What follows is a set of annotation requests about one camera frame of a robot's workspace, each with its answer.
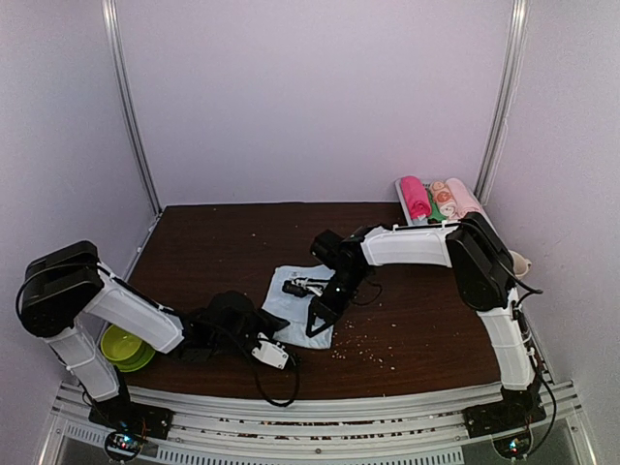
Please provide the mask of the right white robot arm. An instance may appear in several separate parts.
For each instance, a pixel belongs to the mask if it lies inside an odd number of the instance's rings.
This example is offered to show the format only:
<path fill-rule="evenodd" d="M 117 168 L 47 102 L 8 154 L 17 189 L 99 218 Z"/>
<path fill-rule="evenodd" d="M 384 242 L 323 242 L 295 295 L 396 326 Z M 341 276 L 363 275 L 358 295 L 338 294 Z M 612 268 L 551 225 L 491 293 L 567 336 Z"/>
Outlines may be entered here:
<path fill-rule="evenodd" d="M 310 253 L 333 274 L 308 305 L 309 337 L 342 317 L 374 267 L 413 264 L 451 269 L 461 300 L 487 331 L 502 388 L 512 392 L 498 404 L 497 420 L 514 428 L 533 413 L 534 400 L 526 391 L 538 386 L 534 353 L 516 315 L 517 290 L 523 283 L 513 272 L 510 251 L 482 214 L 473 212 L 441 224 L 362 227 L 348 236 L 325 230 L 314 238 Z"/>

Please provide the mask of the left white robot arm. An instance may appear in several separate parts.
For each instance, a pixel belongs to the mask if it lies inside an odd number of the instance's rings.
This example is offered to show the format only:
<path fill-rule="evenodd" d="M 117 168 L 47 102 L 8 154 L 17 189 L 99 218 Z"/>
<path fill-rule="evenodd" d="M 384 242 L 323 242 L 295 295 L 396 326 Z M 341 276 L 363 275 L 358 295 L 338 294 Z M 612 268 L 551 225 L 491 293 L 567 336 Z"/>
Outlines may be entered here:
<path fill-rule="evenodd" d="M 288 322 L 257 308 L 244 294 L 228 291 L 207 306 L 181 314 L 137 291 L 111 271 L 88 240 L 56 250 L 26 266 L 15 297 L 24 329 L 51 347 L 65 368 L 119 430 L 139 422 L 139 408 L 121 393 L 119 369 L 106 359 L 79 323 L 93 315 L 184 361 L 223 351 L 239 353 L 275 369 L 295 368 L 294 357 L 275 340 Z"/>

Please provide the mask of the white plastic basket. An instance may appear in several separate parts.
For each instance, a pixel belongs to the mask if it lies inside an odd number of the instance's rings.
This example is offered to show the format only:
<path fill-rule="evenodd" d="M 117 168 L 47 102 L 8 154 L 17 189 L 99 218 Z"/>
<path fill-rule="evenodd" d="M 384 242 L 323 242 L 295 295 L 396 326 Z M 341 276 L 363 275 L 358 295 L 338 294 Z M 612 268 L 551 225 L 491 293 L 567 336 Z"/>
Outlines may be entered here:
<path fill-rule="evenodd" d="M 423 181 L 413 175 L 394 182 L 408 227 L 456 227 L 467 215 L 479 214 L 497 231 L 469 187 L 459 178 Z"/>

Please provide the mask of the light blue towel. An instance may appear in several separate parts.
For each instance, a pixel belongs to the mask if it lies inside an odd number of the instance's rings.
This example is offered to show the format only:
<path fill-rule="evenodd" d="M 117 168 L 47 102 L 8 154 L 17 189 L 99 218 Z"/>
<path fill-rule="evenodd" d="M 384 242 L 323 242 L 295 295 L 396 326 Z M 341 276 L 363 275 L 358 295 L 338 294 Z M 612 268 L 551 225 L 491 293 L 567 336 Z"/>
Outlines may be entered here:
<path fill-rule="evenodd" d="M 311 296 L 297 297 L 292 294 L 286 294 L 282 291 L 282 288 L 287 280 L 313 278 L 328 281 L 333 273 L 333 270 L 324 265 L 283 265 L 275 268 L 263 303 L 263 310 L 289 322 L 285 328 L 274 333 L 273 338 L 275 340 L 311 350 L 328 350 L 331 347 L 332 327 L 314 337 L 306 335 L 308 306 Z"/>

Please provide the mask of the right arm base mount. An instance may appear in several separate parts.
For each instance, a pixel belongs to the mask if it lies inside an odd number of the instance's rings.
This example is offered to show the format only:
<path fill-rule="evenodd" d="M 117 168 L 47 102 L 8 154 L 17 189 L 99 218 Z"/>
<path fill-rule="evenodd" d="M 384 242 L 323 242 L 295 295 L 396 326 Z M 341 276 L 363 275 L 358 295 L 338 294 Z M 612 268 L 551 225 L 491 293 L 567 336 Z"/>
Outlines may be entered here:
<path fill-rule="evenodd" d="M 462 412 L 470 438 L 495 435 L 525 428 L 546 419 L 546 411 L 536 394 L 502 391 L 500 401 L 468 407 Z"/>

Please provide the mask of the magenta pink towel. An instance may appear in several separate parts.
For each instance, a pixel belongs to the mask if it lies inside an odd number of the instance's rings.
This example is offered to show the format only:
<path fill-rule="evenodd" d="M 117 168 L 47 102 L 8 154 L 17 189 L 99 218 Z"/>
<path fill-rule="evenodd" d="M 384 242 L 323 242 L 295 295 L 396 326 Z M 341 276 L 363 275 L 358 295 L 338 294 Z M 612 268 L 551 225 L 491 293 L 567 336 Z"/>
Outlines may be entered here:
<path fill-rule="evenodd" d="M 417 177 L 402 177 L 400 179 L 400 188 L 412 219 L 428 217 L 430 215 L 431 207 L 426 189 Z"/>

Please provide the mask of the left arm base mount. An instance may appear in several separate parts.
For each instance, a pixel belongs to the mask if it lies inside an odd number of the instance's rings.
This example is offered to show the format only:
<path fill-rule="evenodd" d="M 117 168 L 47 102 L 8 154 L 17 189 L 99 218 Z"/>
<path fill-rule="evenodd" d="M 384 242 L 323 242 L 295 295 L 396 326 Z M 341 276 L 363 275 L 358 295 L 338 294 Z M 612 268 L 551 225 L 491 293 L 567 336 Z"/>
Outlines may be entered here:
<path fill-rule="evenodd" d="M 143 438 L 165 440 L 171 429 L 170 409 L 140 404 L 120 397 L 105 402 L 91 402 L 88 419 L 116 431 Z"/>

